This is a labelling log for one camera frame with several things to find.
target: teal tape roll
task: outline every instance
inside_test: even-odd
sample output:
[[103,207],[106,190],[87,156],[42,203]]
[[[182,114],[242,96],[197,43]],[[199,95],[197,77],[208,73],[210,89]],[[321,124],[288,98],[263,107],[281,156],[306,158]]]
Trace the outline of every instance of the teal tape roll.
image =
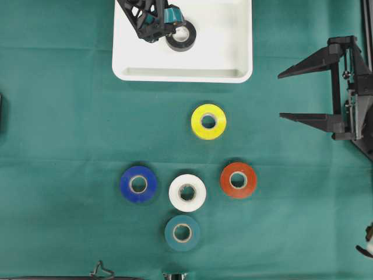
[[[183,239],[179,239],[176,234],[177,229],[181,226],[189,229],[189,235]],[[200,227],[191,217],[179,215],[168,221],[164,229],[164,237],[168,245],[175,251],[189,251],[198,244]]]
[[181,10],[179,8],[168,8],[164,10],[164,23],[183,22]]

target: black tape roll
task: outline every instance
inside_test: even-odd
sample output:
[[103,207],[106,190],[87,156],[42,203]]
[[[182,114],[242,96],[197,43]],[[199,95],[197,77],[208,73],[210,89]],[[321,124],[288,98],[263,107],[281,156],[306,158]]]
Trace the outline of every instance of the black tape roll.
[[185,25],[178,27],[178,28],[182,28],[182,27],[188,29],[189,31],[189,36],[186,40],[177,41],[175,39],[174,34],[166,37],[168,46],[172,48],[174,51],[188,51],[189,49],[193,47],[194,42],[196,41],[197,32],[193,24],[190,23],[189,21],[186,21]]

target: tape roll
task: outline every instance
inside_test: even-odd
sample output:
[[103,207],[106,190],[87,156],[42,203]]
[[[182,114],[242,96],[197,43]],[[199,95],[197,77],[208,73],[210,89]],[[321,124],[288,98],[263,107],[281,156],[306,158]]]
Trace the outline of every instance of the tape roll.
[[[184,188],[192,189],[190,199],[182,197]],[[206,187],[203,181],[197,176],[184,174],[176,177],[168,190],[168,197],[172,205],[182,212],[193,212],[199,209],[206,199]]]
[[197,37],[196,29],[193,24],[186,21],[184,25],[176,28],[176,33],[166,36],[166,42],[174,51],[188,51],[190,50]]
[[[179,227],[184,227],[189,231],[189,234],[183,236],[182,239],[177,235]],[[200,227],[191,217],[179,215],[168,221],[164,229],[164,237],[168,245],[175,251],[189,251],[198,244]]]
[[[210,116],[215,120],[212,128],[202,125],[202,119]],[[192,130],[197,137],[203,140],[214,140],[218,138],[227,126],[227,118],[224,111],[214,104],[204,104],[199,106],[192,114]]]
[[[244,177],[244,184],[242,187],[235,187],[232,184],[231,179],[235,174],[240,174]],[[256,189],[256,174],[254,169],[242,162],[231,163],[224,168],[220,175],[220,186],[230,197],[249,197]]]
[[[132,187],[134,179],[142,178],[145,181],[145,189],[135,191]],[[157,190],[157,178],[155,174],[147,167],[134,166],[126,170],[121,178],[122,195],[130,202],[142,203],[150,200]]]

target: teal tape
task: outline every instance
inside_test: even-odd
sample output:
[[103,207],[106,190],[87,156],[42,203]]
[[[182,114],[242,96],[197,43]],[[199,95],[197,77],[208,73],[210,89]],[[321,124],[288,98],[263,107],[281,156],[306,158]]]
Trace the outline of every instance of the teal tape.
[[179,8],[168,8],[164,10],[164,23],[182,22],[183,17]]
[[[186,225],[189,227],[190,235],[187,240],[178,241],[175,238],[174,232],[178,225]],[[168,245],[175,251],[189,251],[198,244],[200,228],[197,222],[191,217],[179,215],[168,221],[166,228],[164,229],[164,237],[166,238]]]
[[153,21],[154,21],[154,16],[152,16],[152,15],[147,15],[146,16],[145,22],[147,24],[151,24],[151,23],[153,23]]

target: blue tape roll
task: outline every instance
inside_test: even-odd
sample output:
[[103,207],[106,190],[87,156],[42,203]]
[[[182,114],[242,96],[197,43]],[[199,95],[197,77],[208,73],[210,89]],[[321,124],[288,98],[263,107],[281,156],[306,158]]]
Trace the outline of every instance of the blue tape roll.
[[[178,226],[189,228],[189,237],[186,240],[178,240],[175,236],[175,230]],[[197,222],[189,216],[179,215],[168,221],[164,229],[164,237],[168,245],[175,251],[189,251],[193,249],[200,238],[200,228]]]
[[[132,189],[132,180],[142,177],[146,180],[146,188],[142,192],[135,192]],[[134,166],[128,169],[121,178],[122,195],[130,202],[142,203],[150,200],[157,190],[157,178],[147,167]]]

